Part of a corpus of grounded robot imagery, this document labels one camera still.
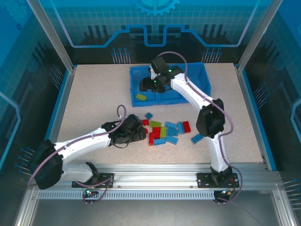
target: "speckled tabletop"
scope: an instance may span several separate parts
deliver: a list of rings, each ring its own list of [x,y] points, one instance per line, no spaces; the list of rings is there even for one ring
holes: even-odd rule
[[[65,109],[58,141],[66,141],[87,134],[107,121],[118,119],[119,104],[144,119],[151,112],[153,120],[165,123],[189,121],[191,133],[179,135],[177,145],[149,146],[148,138],[130,143],[125,149],[114,146],[81,156],[74,162],[91,161],[94,164],[181,164],[210,163],[205,139],[193,145],[191,138],[197,111],[190,104],[132,107],[129,68],[134,65],[78,65]],[[233,64],[205,64],[213,98],[224,102],[225,111],[234,123],[234,132],[224,138],[230,162],[261,162],[261,154],[247,112]],[[226,121],[225,131],[230,128]]]

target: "blue plastic tray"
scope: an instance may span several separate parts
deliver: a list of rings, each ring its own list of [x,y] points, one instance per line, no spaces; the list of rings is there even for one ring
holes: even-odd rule
[[[176,64],[183,70],[185,64]],[[133,107],[152,106],[152,105],[175,105],[187,103],[188,101],[177,91],[170,90],[165,93],[154,93],[151,90],[147,92],[139,91],[139,83],[145,77],[150,77],[149,66],[136,66],[130,68],[131,78],[131,98]],[[207,95],[211,95],[211,85],[207,76],[204,63],[188,63],[188,78]],[[145,101],[136,98],[140,93],[147,98]]]

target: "enclosure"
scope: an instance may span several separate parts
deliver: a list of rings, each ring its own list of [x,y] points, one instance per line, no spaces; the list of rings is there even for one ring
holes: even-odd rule
[[[0,224],[299,225],[300,10],[298,0],[0,1]],[[191,141],[193,106],[175,90],[138,89],[166,51],[184,56],[187,76],[223,100],[233,120],[224,145],[243,176],[235,204],[212,201],[223,188],[198,187],[212,158],[205,139]],[[178,56],[164,59],[185,70]],[[118,120],[120,104],[142,120],[152,113],[162,123],[189,121],[191,133],[179,134],[177,145],[150,146],[147,135],[72,161],[114,174],[93,206],[71,181],[27,186],[26,166],[42,141],[72,140]]]

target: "yellow-green lego brick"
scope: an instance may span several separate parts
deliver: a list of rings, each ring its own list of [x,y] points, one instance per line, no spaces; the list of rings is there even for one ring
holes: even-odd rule
[[[166,138],[167,127],[161,127],[160,138]]]
[[[161,127],[161,123],[158,121],[150,121],[150,127]]]
[[[140,94],[140,93],[138,93],[138,94],[136,95],[136,98],[139,99],[139,100],[143,100],[143,101],[146,100],[146,96],[144,96],[144,95],[142,95],[142,94]]]

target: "glass panel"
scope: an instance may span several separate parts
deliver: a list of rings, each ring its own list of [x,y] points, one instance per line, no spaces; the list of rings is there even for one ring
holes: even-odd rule
[[[29,179],[21,148],[44,140],[66,69],[26,1],[0,2],[0,30],[0,219],[12,225]]]
[[[41,0],[74,64],[234,62],[270,0]]]
[[[277,168],[284,181],[297,178],[299,182],[301,180],[300,10],[301,2],[298,0],[282,2],[246,66],[246,74]]]

